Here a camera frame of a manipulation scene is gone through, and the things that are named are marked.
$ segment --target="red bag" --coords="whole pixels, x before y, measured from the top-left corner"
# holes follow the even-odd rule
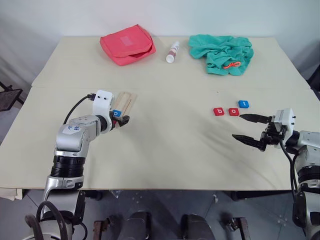
[[[134,63],[156,52],[150,34],[138,24],[101,37],[100,45],[120,66]]]

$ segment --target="teal cloth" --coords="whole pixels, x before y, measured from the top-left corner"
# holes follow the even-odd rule
[[[246,37],[195,35],[189,38],[190,54],[195,59],[206,57],[208,74],[242,75],[254,55],[252,44]],[[230,63],[241,62],[240,66],[224,69]]]

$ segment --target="black cable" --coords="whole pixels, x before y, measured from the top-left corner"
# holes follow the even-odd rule
[[[295,163],[296,163],[297,157],[298,157],[298,154],[294,155],[293,160],[292,160],[293,183],[294,183],[294,187],[295,187],[296,191],[298,191],[298,185],[297,185],[296,174],[295,174]]]
[[[63,124],[66,124],[68,121],[68,118],[70,117],[70,115],[72,114],[72,112],[76,109],[76,107],[79,106],[80,103],[82,103],[84,100],[89,99],[91,97],[91,94],[88,94],[87,96],[84,96],[83,98],[81,98],[74,106],[73,108],[71,108],[71,110],[69,111],[68,115],[65,117],[65,120],[63,122]]]
[[[293,165],[292,165],[292,159],[291,157],[289,156],[289,153],[287,152],[285,146],[284,146],[284,143],[282,140],[279,141],[279,144],[280,144],[280,147],[283,151],[283,153],[285,154],[285,156],[288,158],[289,162],[290,162],[290,184],[291,184],[291,193],[292,193],[292,197],[293,197],[293,200],[296,199],[295,197],[295,189],[294,189],[294,181],[293,181]]]
[[[41,227],[36,217],[32,214],[28,214],[24,217],[24,220],[26,224],[28,224],[28,226],[32,228],[34,239],[44,240],[44,235],[42,234]]]
[[[80,225],[83,227],[84,229],[84,237],[82,240],[86,240],[87,239],[87,236],[88,236],[88,229],[87,229],[87,226],[83,223],[83,222],[80,222]]]
[[[38,220],[38,222],[40,222],[41,212],[42,212],[42,208],[44,206],[47,206],[50,209],[50,211],[52,212],[56,221],[58,222],[58,226],[60,229],[60,239],[61,240],[68,240],[68,233],[67,233],[67,226],[66,226],[65,219],[62,217],[61,213],[55,207],[55,205],[52,204],[52,202],[43,201],[42,203],[40,203],[40,205],[36,211],[36,219]]]

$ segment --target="white wall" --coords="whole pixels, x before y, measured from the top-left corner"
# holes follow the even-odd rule
[[[0,78],[31,84],[61,36],[137,23],[158,36],[275,36],[308,78],[320,62],[319,17],[319,0],[0,0]]]

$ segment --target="white table surface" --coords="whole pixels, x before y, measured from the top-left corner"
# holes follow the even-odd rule
[[[0,146],[0,187],[44,187],[59,127],[70,108],[96,90],[31,89]],[[268,146],[260,152],[231,136],[245,134],[259,140],[266,125],[228,114],[214,116],[212,109],[223,107],[227,112],[237,107],[238,100],[250,103],[249,109],[240,109],[241,114],[270,116],[278,109],[293,108],[295,130],[320,130],[320,103],[309,89],[121,91],[138,94],[130,122],[90,144],[84,189],[287,190],[289,163],[280,149]],[[86,100],[71,117],[91,112],[92,101]]]
[[[242,76],[206,73],[205,59],[189,54],[188,37],[153,37],[156,53],[126,66],[102,50],[99,37],[64,37],[33,87],[153,90],[309,89],[272,37],[250,38],[254,56]],[[166,63],[171,44],[180,41],[175,62]]]

